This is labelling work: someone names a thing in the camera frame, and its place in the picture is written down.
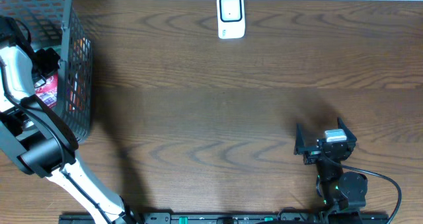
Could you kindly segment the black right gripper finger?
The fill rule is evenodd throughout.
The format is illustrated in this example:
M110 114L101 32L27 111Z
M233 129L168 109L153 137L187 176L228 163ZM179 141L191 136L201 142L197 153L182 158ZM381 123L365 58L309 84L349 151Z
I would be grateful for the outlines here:
M301 125L296 124L294 151L303 151L304 148L305 148L305 142L304 142L304 138L302 134Z
M348 129L341 117L337 117L338 128L342 129L348 141L357 141L356 136Z

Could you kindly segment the red purple snack packet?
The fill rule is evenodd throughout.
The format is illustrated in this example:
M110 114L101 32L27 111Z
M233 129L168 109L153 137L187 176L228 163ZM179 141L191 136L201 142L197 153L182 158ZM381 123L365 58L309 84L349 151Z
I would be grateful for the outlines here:
M53 108L57 104L58 74L53 74L46 79L46 82L35 89L36 95L45 105Z

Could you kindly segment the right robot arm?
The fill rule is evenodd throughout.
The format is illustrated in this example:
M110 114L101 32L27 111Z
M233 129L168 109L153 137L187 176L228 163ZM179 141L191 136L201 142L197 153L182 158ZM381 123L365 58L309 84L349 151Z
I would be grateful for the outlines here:
M366 205L367 178L357 172L344 172L341 162L353 152L357 138L341 118L338 127L325 131L316 144L305 142L301 126L296 125L294 154L303 157L305 165L315 165L317 190L325 207L316 214L320 223L360 223L360 209Z

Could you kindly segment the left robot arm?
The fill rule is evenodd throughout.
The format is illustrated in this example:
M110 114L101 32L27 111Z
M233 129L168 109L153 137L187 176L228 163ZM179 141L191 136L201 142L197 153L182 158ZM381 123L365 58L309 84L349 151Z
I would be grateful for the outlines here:
M25 174L61 186L95 223L143 223L85 165L68 125L36 95L36 83L59 69L52 48L34 51L23 23L1 17L1 150Z

